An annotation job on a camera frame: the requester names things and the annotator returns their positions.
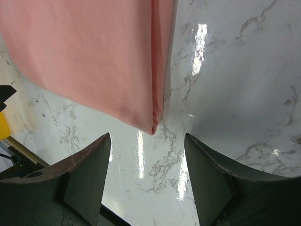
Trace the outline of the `pink t shirt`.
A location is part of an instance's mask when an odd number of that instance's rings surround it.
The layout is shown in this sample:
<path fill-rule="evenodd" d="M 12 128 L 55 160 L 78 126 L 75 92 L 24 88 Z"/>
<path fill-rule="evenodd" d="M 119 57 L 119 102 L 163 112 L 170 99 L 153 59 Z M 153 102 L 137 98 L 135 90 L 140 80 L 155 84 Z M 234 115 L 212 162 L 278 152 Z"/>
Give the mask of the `pink t shirt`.
<path fill-rule="evenodd" d="M 3 0 L 0 33 L 30 82 L 153 135 L 173 9 L 172 0 Z"/>

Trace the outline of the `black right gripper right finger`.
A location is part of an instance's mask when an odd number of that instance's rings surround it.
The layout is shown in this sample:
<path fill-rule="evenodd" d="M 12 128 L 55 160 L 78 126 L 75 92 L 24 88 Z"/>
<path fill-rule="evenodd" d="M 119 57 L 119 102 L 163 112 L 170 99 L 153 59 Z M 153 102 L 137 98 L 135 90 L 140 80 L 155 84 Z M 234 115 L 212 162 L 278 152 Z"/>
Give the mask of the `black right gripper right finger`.
<path fill-rule="evenodd" d="M 253 169 L 191 134 L 185 135 L 184 149 L 200 225 L 300 225 L 300 177 Z"/>

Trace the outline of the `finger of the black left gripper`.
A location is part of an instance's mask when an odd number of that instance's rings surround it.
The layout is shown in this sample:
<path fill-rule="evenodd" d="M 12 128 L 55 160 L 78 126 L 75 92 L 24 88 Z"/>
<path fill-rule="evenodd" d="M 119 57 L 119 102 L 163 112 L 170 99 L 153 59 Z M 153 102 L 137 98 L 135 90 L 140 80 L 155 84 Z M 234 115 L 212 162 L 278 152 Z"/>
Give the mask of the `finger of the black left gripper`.
<path fill-rule="evenodd" d="M 0 85 L 0 111 L 6 108 L 5 101 L 16 93 L 16 90 L 10 85 Z"/>

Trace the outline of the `yellow plastic tray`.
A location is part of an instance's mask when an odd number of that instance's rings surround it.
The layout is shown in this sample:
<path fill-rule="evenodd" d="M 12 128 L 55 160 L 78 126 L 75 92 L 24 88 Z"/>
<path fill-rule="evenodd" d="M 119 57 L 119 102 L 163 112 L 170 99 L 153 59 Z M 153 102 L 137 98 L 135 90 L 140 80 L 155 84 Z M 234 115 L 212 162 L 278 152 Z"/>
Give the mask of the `yellow plastic tray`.
<path fill-rule="evenodd" d="M 11 135 L 10 128 L 6 122 L 3 113 L 0 113 L 0 141 L 8 138 Z"/>

